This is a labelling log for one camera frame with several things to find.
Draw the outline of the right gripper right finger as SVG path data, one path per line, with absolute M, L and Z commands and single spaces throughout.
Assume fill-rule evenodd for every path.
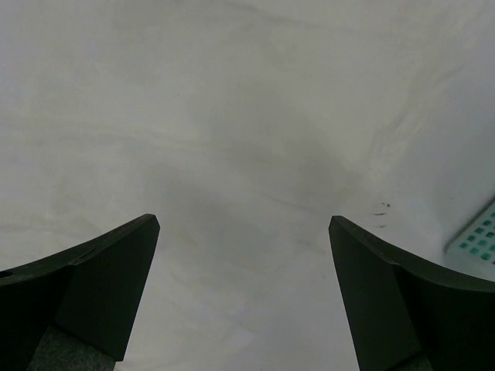
M 402 250 L 353 223 L 329 224 L 361 370 L 492 370 L 494 283 Z

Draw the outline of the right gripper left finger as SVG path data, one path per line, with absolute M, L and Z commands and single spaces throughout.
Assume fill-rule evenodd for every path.
M 113 370 L 125 357 L 159 237 L 145 214 L 1 272 L 3 370 Z

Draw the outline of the white tank top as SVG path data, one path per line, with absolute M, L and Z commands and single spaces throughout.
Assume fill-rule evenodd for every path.
M 1 266 L 145 213 L 119 370 L 355 370 L 344 215 L 440 261 L 494 194 L 492 1 L 3 1 Z

